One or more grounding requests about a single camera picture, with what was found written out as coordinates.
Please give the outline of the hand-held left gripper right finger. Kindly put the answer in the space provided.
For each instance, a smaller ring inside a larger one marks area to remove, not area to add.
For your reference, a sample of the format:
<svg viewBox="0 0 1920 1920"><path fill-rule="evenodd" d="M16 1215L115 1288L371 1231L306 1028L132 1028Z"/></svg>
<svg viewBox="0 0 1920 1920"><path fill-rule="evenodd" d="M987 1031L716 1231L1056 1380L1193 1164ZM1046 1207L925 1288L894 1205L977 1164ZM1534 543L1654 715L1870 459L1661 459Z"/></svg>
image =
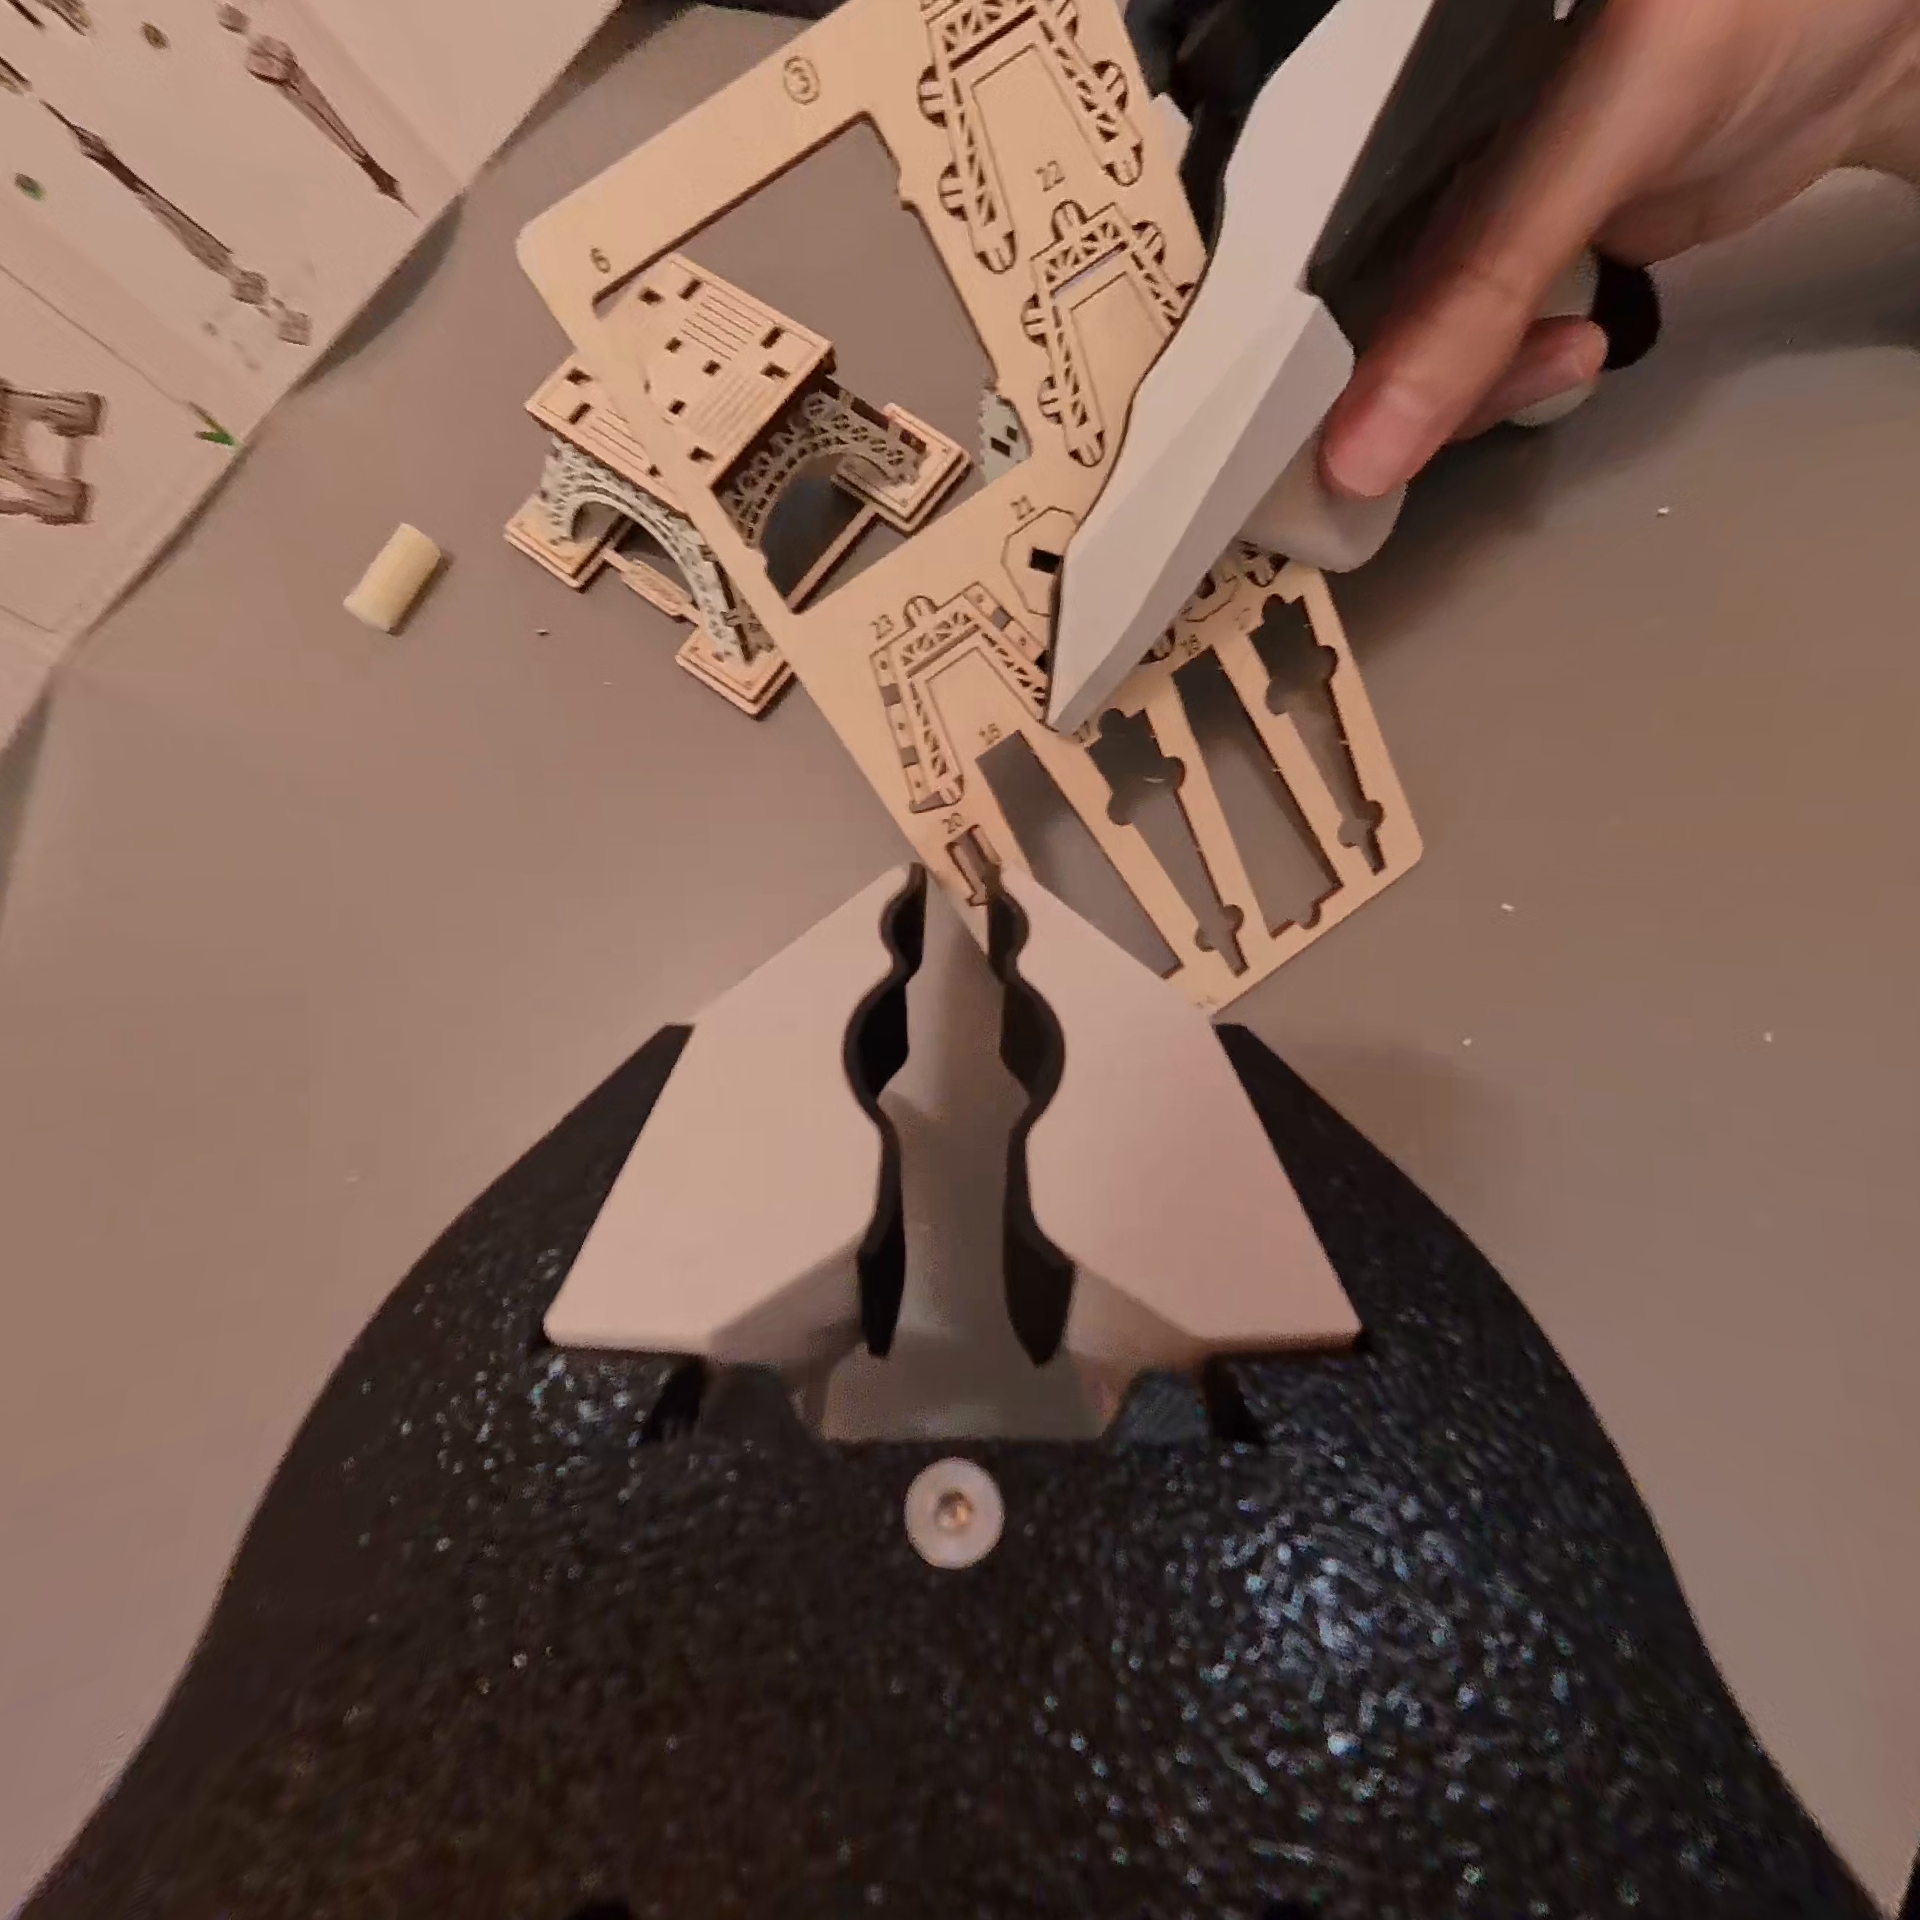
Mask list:
<svg viewBox="0 0 1920 1920"><path fill-rule="evenodd" d="M990 900L1006 1159L1004 1296L1021 1350L1085 1382L1341 1352L1360 1317L1225 1036L1024 870Z"/></svg>

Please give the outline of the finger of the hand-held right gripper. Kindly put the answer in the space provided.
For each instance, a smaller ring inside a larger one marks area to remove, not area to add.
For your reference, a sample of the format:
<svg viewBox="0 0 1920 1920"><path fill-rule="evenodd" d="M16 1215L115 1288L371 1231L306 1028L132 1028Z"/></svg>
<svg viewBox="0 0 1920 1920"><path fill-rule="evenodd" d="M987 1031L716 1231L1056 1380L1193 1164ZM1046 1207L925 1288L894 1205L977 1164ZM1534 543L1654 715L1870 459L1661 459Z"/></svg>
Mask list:
<svg viewBox="0 0 1920 1920"><path fill-rule="evenodd" d="M1114 697L1345 393L1356 349L1307 275L1432 12L1334 5L1254 96L1205 275L1064 558L1056 731Z"/></svg>

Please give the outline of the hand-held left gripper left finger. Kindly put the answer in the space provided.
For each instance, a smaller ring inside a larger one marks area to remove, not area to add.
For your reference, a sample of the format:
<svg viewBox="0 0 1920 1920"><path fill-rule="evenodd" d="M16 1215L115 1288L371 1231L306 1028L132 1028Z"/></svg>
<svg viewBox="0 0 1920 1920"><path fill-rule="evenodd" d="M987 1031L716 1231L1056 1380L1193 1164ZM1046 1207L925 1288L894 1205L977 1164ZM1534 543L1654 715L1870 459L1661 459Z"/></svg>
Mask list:
<svg viewBox="0 0 1920 1920"><path fill-rule="evenodd" d="M793 1380L894 1349L902 1168L880 1100L909 1051L925 907L924 867L886 870L675 1031L547 1340Z"/></svg>

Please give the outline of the wooden puzzle parts sheet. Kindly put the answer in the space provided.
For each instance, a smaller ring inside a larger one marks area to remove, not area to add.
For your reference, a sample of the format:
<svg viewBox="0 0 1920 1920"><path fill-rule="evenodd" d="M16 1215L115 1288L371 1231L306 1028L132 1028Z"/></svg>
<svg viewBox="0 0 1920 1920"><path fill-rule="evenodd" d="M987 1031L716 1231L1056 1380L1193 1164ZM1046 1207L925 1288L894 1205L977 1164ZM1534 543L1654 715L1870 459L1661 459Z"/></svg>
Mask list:
<svg viewBox="0 0 1920 1920"><path fill-rule="evenodd" d="M1046 719L1068 543L1209 263L1186 134L1120 5L843 5L517 253L974 935L993 881L1030 872L1214 1017L1424 847L1328 589L1398 505L1331 497L1318 430L1097 715ZM782 587L827 540L825 492L755 553L618 345L618 295L670 253L972 456L921 529L873 528L802 607ZM1030 441L990 486L984 389Z"/></svg>

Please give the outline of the person's right hand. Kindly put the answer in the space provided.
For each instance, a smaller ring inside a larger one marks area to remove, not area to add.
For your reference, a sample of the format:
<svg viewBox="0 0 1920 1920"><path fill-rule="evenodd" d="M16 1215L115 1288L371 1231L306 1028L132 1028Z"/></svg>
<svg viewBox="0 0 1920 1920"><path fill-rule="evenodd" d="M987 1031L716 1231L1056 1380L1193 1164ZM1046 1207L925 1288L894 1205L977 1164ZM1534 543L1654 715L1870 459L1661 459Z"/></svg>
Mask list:
<svg viewBox="0 0 1920 1920"><path fill-rule="evenodd" d="M1594 381L1601 324L1546 315L1585 251L1645 267L1837 169L1915 182L1915 1L1606 5L1517 133L1436 213L1323 430L1347 497Z"/></svg>

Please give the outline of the dark cloth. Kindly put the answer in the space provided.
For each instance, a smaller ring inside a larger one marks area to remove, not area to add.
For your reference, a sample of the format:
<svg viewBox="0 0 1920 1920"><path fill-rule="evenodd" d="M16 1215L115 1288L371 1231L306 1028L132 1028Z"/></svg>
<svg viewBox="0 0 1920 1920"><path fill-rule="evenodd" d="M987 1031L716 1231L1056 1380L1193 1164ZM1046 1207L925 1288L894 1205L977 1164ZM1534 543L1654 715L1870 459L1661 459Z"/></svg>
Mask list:
<svg viewBox="0 0 1920 1920"><path fill-rule="evenodd" d="M1186 120L1182 182L1214 232L1221 189L1264 86L1333 12L1333 1L1130 1L1122 12L1144 80Z"/></svg>

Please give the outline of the wooden tower base model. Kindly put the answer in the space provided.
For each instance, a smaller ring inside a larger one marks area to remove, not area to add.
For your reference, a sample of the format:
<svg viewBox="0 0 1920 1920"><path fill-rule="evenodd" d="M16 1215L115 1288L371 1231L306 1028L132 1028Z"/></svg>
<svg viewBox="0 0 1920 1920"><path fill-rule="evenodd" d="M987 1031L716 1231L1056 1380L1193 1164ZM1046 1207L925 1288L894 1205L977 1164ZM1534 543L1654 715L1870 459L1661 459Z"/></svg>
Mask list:
<svg viewBox="0 0 1920 1920"><path fill-rule="evenodd" d="M834 372L833 343L683 253L616 296L616 343L637 359L670 438L758 555L795 492L825 492L827 540L782 587L802 607L878 525L921 529L972 468L957 438L897 403L869 405ZM504 534L584 591L613 572L686 635L677 663L763 715L793 681L606 383L569 357L526 403L547 453Z"/></svg>

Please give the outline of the small pale wax cylinder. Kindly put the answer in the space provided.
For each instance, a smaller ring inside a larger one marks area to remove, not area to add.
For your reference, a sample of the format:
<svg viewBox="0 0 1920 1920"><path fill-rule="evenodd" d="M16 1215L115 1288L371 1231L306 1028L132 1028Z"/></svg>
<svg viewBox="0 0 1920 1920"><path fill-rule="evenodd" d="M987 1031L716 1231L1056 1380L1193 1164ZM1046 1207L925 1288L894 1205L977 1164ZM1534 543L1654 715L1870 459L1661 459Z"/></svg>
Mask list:
<svg viewBox="0 0 1920 1920"><path fill-rule="evenodd" d="M442 567L440 542L402 521L348 591L342 609L373 633L397 635Z"/></svg>

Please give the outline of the paper instruction sheet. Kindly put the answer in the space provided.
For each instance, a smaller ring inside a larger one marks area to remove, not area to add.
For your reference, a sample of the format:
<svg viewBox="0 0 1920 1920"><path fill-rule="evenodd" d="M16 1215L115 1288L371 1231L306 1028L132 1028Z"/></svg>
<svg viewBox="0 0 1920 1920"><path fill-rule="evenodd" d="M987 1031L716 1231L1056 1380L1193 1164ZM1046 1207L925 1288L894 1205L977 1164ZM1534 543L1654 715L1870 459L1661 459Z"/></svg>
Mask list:
<svg viewBox="0 0 1920 1920"><path fill-rule="evenodd" d="M3 743L613 14L3 5Z"/></svg>

